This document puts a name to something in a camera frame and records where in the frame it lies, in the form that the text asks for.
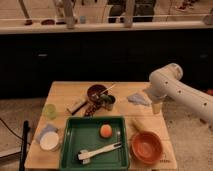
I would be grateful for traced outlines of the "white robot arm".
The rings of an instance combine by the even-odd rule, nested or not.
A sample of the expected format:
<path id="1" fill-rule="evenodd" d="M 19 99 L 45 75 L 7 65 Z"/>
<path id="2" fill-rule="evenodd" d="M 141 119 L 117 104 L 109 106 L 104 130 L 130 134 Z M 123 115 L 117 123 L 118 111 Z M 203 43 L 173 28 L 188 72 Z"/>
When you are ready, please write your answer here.
<path id="1" fill-rule="evenodd" d="M 176 63 L 156 69 L 149 75 L 147 95 L 154 102 L 169 96 L 188 106 L 199 118 L 213 126 L 213 96 L 182 83 L 182 77 L 183 69 Z"/>

